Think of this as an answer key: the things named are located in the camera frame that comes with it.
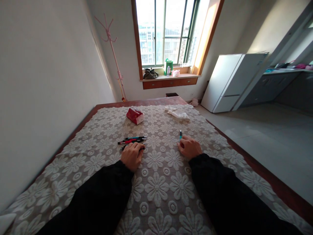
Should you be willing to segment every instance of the bottle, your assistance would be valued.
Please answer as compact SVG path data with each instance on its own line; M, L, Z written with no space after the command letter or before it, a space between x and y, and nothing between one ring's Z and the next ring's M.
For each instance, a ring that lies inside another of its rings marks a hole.
M170 76L170 70L171 70L171 68L170 68L170 66L168 66L168 67L167 67L167 73L166 73L166 76L167 76L167 77Z

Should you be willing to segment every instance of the wooden drawer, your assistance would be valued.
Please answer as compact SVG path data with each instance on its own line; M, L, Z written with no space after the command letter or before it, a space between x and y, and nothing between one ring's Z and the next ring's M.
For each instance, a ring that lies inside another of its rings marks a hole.
M153 89L153 88L161 88L163 86L163 81L151 81L151 82L142 82L143 89Z
M149 81L143 82L143 89L153 89L161 87L171 87L171 86L187 86L197 84L198 78L180 78L180 79L170 79L163 81Z

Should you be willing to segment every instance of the tissue box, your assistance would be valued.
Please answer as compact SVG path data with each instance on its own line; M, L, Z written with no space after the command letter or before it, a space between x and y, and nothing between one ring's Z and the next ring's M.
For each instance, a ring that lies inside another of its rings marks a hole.
M144 114L135 108L129 108L126 117L136 125L144 121Z

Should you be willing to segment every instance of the wooden bed frame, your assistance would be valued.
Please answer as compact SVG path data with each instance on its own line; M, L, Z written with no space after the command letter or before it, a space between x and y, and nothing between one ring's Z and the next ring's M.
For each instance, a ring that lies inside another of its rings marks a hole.
M47 163L50 164L56 155L62 152L63 148L69 144L69 142L75 137L76 133L80 131L85 124L92 118L93 115L101 108L111 108L111 107L131 107L131 106L149 106L149 105L175 105L175 104L187 104L181 97L166 97L148 100L138 100L138 101L128 101L128 102L118 102L118 103L108 103L108 104L98 104L96 105L89 114L84 118L84 120L77 126L77 128L72 132L72 134L66 139L62 146L56 151L54 156ZM232 141L228 136L221 132L218 128L215 129L224 136L228 143L240 153L247 164L262 178L270 183L273 191L278 195L278 197L293 211L295 211L299 216L305 219L311 226L313 226L313 206L305 201L301 196L299 196L295 191L288 187L283 181L277 178L273 173L266 169L262 164L255 160L250 154L243 150L238 144Z

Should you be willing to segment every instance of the black sleeve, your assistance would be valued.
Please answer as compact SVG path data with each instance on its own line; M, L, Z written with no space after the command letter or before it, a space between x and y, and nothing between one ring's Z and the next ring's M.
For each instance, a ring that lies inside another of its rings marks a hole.
M38 234L113 234L126 208L133 175L121 161L101 168Z
M301 234L235 175L207 154L189 161L192 180L217 234Z

